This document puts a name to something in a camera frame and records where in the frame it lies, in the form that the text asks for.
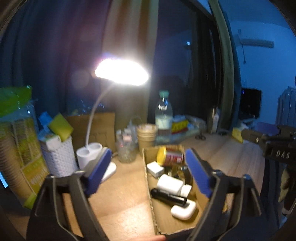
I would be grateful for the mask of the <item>white earbuds case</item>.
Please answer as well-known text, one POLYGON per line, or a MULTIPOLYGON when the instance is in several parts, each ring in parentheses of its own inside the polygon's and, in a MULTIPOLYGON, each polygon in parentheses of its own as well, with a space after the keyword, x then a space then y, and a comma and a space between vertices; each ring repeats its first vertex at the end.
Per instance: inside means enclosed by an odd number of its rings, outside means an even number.
POLYGON ((186 204, 183 207, 174 205, 171 208, 171 215, 176 219, 186 221, 193 216, 196 209, 197 209, 196 202, 188 199, 186 204))

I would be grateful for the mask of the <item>brown cardboard box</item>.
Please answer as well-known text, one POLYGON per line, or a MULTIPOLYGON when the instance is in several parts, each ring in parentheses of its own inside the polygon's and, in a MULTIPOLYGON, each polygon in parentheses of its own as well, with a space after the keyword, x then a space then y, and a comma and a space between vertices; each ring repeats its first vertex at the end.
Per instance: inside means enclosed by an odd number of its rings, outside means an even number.
POLYGON ((228 181, 192 149, 181 145, 143 149, 155 232, 168 240, 210 240, 227 228, 228 181))

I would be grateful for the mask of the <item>white pill bottle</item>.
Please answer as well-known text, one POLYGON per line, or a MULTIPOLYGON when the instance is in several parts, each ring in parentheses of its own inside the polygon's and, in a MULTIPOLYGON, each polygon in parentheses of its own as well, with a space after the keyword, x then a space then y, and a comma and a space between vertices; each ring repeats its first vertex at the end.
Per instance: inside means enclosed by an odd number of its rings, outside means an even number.
POLYGON ((192 185, 185 184, 182 180, 163 174, 157 183, 157 188, 170 194, 187 198, 192 185))

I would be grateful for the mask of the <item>black flashlight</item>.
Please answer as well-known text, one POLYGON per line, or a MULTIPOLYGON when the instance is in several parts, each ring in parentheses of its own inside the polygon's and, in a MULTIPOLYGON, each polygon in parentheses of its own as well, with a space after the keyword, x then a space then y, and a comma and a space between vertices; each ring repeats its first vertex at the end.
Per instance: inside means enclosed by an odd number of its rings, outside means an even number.
POLYGON ((153 188, 150 191, 150 195, 152 198, 158 199, 159 201, 169 203, 172 205, 178 205, 181 207, 183 207, 187 202, 187 198, 185 197, 177 196, 177 195, 168 193, 164 190, 160 190, 158 188, 153 188))

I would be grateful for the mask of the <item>yellow lid brown jar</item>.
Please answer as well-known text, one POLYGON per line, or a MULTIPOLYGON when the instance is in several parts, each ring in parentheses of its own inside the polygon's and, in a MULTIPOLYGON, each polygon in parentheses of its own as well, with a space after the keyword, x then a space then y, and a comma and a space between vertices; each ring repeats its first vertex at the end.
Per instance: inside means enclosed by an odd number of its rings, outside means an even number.
POLYGON ((178 146, 160 146, 156 162, 163 167, 182 165, 185 162, 184 154, 178 146))

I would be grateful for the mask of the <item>white usb charger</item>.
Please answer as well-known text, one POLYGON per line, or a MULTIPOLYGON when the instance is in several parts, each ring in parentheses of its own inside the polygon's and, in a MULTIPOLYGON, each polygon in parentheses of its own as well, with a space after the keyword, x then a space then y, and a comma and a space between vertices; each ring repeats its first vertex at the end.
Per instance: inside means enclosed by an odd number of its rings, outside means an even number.
POLYGON ((147 171, 154 178, 159 178, 165 173, 164 167, 160 166, 156 161, 147 164, 147 171))

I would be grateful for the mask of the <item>black wrist watch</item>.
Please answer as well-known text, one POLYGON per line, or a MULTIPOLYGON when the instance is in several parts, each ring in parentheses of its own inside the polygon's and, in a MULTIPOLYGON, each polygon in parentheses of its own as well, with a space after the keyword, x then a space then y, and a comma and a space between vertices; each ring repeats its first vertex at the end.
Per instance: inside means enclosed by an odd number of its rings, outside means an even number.
POLYGON ((193 177, 187 165, 174 165, 168 171, 168 175, 184 182, 185 185, 193 185, 193 177))

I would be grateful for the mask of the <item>yellow tissue box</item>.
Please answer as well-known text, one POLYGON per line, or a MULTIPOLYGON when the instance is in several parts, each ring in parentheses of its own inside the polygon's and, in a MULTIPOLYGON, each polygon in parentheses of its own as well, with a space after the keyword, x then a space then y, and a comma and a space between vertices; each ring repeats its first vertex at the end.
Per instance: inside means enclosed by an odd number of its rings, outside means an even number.
POLYGON ((234 127, 232 129, 232 137, 234 139, 236 139, 238 142, 240 142, 241 144, 244 143, 244 139, 241 134, 243 130, 244 130, 244 128, 242 128, 242 127, 234 127))

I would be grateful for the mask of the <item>green paper cup package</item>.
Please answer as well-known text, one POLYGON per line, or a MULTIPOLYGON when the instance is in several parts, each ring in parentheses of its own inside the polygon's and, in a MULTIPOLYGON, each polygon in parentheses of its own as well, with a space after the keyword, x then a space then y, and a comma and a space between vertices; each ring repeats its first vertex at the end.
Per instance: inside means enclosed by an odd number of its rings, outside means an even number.
POLYGON ((1 174, 28 209, 49 174, 37 133, 32 88, 1 88, 1 174))

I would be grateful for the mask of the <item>clear glass jar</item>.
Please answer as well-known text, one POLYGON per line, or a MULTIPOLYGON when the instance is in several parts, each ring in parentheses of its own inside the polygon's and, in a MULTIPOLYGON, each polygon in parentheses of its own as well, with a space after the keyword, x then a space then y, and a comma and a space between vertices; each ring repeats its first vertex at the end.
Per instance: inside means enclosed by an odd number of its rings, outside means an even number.
POLYGON ((137 155, 136 143, 130 129, 117 130, 115 142, 118 159, 122 163, 131 163, 137 155))

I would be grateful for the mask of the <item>yellow wipes pack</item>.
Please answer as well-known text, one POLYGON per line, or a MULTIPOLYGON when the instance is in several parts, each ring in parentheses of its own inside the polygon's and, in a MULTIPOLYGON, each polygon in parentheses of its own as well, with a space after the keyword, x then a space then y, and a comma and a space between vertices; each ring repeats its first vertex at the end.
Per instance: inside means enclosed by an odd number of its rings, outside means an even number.
POLYGON ((188 128, 188 120, 182 120, 182 121, 179 121, 179 122, 172 122, 172 125, 171 125, 171 133, 172 134, 176 134, 176 133, 181 133, 181 132, 184 132, 186 131, 188 128))

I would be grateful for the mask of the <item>white air conditioner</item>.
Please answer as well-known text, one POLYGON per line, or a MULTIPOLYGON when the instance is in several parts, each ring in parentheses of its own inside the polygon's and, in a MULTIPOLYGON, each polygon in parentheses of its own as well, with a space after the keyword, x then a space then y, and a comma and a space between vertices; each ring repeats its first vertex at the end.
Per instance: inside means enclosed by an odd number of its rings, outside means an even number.
POLYGON ((241 45, 274 48, 274 41, 262 39, 239 39, 241 45))

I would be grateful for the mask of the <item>clear plastic water bottle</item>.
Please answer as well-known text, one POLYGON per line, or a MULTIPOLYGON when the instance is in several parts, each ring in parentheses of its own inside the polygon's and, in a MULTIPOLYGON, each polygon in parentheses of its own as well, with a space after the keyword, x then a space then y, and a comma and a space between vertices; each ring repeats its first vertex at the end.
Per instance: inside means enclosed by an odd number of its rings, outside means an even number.
POLYGON ((158 128, 157 140, 159 143, 170 141, 172 121, 173 108, 169 101, 169 92, 167 90, 160 90, 159 101, 155 110, 155 125, 158 128))

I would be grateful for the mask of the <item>olive green curtain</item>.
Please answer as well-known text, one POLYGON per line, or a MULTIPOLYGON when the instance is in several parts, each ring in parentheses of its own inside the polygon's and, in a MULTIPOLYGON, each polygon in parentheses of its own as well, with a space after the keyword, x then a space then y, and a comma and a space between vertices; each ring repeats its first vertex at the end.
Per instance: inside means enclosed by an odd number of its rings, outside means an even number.
POLYGON ((217 26, 222 54, 222 99, 219 128, 231 131, 238 123, 241 77, 234 37, 227 13, 219 1, 209 1, 217 26))

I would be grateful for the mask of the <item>black handled scissors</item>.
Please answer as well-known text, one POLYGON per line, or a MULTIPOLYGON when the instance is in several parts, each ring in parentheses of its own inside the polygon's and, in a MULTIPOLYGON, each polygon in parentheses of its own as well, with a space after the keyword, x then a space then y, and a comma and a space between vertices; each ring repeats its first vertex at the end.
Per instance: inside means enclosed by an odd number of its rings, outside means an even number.
POLYGON ((202 141, 205 141, 205 140, 206 140, 206 137, 205 137, 202 133, 198 133, 198 134, 195 136, 195 139, 196 139, 196 140, 202 140, 202 141))

